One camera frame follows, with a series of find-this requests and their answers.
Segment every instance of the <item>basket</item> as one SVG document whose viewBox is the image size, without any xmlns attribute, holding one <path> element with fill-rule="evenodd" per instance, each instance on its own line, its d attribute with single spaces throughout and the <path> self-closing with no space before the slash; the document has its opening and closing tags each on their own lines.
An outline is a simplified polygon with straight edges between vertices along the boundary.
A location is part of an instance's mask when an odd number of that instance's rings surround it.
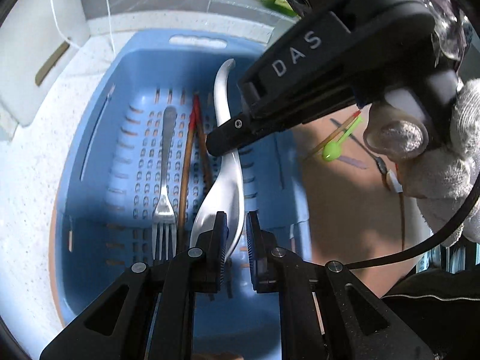
<svg viewBox="0 0 480 360">
<path fill-rule="evenodd" d="M 152 263 L 152 212 L 160 183 L 162 112 L 177 109 L 167 173 L 178 210 L 184 145 L 192 98 L 198 93 L 205 132 L 216 126 L 212 91 L 221 64 L 234 58 L 228 98 L 241 110 L 236 82 L 263 46 L 207 32 L 148 30 L 118 54 L 87 105 L 65 164 L 57 198 L 55 275 L 59 312 L 69 323 L 126 267 Z M 280 246 L 310 260 L 308 207 L 290 132 L 239 151 L 245 210 L 257 211 Z M 220 158 L 211 158 L 214 175 Z M 198 142 L 191 157 L 186 229 L 205 195 Z M 280 357 L 278 295 L 253 291 L 245 235 L 232 254 L 227 283 L 214 301 L 199 294 L 194 350 L 230 351 L 246 359 Z"/>
</svg>

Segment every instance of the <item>screw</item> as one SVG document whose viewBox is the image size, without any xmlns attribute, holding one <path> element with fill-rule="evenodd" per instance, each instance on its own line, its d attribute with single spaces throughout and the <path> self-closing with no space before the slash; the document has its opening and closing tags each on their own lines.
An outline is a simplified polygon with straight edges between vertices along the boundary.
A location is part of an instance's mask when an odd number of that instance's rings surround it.
<svg viewBox="0 0 480 360">
<path fill-rule="evenodd" d="M 327 266 L 328 266 L 328 269 L 330 269 L 330 271 L 336 272 L 336 273 L 341 272 L 343 269 L 342 263 L 338 261 L 330 261 Z"/>
<path fill-rule="evenodd" d="M 131 266 L 131 270 L 136 274 L 141 274 L 145 269 L 147 266 L 143 262 L 136 262 Z"/>
<path fill-rule="evenodd" d="M 189 255 L 190 257 L 193 257 L 193 258 L 200 257 L 202 254 L 203 254 L 203 250 L 200 249 L 199 247 L 192 247 L 192 248 L 188 251 L 188 255 Z"/>
<path fill-rule="evenodd" d="M 285 249 L 282 247 L 275 247 L 272 249 L 272 255 L 275 257 L 283 257 L 285 256 Z"/>
</svg>

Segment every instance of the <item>green spoon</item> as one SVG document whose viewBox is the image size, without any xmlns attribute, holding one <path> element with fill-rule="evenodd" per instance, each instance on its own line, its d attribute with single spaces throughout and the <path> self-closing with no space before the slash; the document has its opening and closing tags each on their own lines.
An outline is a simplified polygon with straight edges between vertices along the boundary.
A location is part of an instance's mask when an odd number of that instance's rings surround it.
<svg viewBox="0 0 480 360">
<path fill-rule="evenodd" d="M 325 147 L 323 148 L 322 158 L 325 161 L 335 161 L 338 157 L 342 155 L 342 142 L 351 135 L 354 129 L 358 126 L 359 123 L 363 121 L 360 115 L 353 121 L 352 125 L 349 127 L 345 134 L 343 134 L 339 140 L 331 140 L 328 142 Z"/>
</svg>

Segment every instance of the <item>white countertop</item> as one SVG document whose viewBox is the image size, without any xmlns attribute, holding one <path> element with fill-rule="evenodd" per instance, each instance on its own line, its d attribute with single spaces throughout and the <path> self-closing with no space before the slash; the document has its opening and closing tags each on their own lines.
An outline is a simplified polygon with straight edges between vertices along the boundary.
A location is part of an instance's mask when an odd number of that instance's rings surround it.
<svg viewBox="0 0 480 360">
<path fill-rule="evenodd" d="M 112 17 L 117 52 L 144 28 L 226 33 L 266 43 L 263 24 L 193 12 L 142 12 Z M 92 93 L 113 58 L 105 18 L 54 83 L 33 123 L 0 142 L 0 315 L 33 358 L 62 329 L 50 288 L 49 236 L 54 200 L 75 134 Z"/>
</svg>

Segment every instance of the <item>knitted glove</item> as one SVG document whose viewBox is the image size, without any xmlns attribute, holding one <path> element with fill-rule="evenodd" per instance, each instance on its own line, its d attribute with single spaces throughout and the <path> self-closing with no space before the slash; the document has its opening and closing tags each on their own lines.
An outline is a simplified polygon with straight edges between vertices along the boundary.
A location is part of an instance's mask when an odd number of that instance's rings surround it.
<svg viewBox="0 0 480 360">
<path fill-rule="evenodd" d="M 385 125 L 385 120 L 379 120 L 385 113 L 378 112 L 378 107 L 370 109 L 369 126 Z M 367 127 L 364 140 L 371 150 L 397 163 L 405 195 L 417 198 L 427 224 L 437 232 L 464 202 L 480 170 L 480 79 L 469 81 L 458 93 L 448 145 L 419 154 L 421 129 L 411 121 L 398 119 L 387 129 Z M 371 142 L 381 142 L 385 150 Z M 443 245 L 453 245 L 462 234 L 480 243 L 479 202 Z"/>
</svg>

